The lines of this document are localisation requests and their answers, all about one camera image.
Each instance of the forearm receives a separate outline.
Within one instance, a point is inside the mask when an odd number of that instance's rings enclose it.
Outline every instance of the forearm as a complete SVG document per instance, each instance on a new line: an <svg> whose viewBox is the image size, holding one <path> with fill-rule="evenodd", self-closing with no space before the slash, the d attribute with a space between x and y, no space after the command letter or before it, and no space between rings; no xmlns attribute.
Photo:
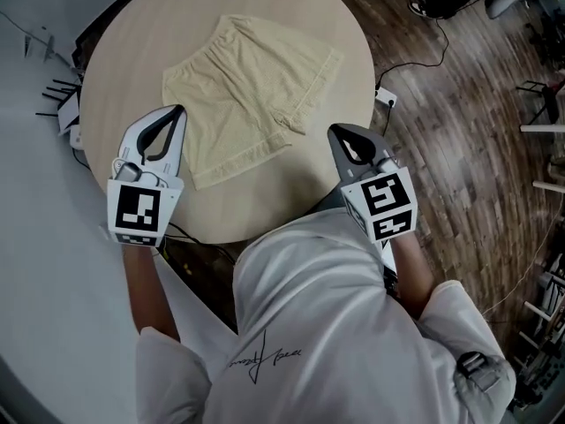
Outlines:
<svg viewBox="0 0 565 424"><path fill-rule="evenodd" d="M177 325L157 274L151 251L124 245L124 268L133 322L138 332L153 327L180 342Z"/></svg>
<svg viewBox="0 0 565 424"><path fill-rule="evenodd" d="M390 240L398 276L400 301L414 319L424 311L435 280L414 232Z"/></svg>

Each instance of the wooden tabletop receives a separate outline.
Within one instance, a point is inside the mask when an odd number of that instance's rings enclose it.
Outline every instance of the wooden tabletop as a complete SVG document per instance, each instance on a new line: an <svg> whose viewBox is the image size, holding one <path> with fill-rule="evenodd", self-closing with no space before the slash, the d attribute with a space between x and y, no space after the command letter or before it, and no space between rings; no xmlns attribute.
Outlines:
<svg viewBox="0 0 565 424"><path fill-rule="evenodd" d="M328 127L369 126L374 102L371 53L341 0L133 0L98 43L81 95L83 145L102 189L127 127L162 106L162 72L201 47L223 14L296 28L340 50L344 60L311 131L293 134L293 146L279 156L198 192L183 158L185 190L171 221L208 243L258 236L316 204L338 182Z"/></svg>

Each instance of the person's left arm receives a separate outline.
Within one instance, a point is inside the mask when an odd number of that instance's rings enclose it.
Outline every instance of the person's left arm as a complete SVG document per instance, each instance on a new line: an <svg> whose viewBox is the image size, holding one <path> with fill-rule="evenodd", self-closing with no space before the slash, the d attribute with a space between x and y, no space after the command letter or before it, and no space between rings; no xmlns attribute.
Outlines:
<svg viewBox="0 0 565 424"><path fill-rule="evenodd" d="M124 246L136 349L138 420L191 423L204 410L211 383L200 357L180 344L177 325L147 247Z"/></svg>

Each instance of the white wall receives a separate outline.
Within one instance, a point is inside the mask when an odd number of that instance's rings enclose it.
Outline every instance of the white wall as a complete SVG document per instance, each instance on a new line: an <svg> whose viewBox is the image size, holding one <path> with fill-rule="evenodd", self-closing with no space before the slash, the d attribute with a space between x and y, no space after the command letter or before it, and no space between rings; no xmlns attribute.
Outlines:
<svg viewBox="0 0 565 424"><path fill-rule="evenodd" d="M69 54L73 40L112 1L0 0L0 10L26 29L46 26L56 49ZM22 40L0 16L0 361L64 423L135 422L137 334L120 249L98 228L105 198L73 160L66 138L57 137L56 122L34 115L54 110L41 98L51 79L73 77L56 60L44 64L39 46L24 59ZM171 275L167 287L173 284L175 300L197 307ZM206 317L206 310L198 315ZM198 336L198 325L182 322L177 312L176 318L183 336ZM233 340L217 328L219 336L198 343L198 352ZM21 397L6 397L17 389L5 382L4 408L21 404Z"/></svg>

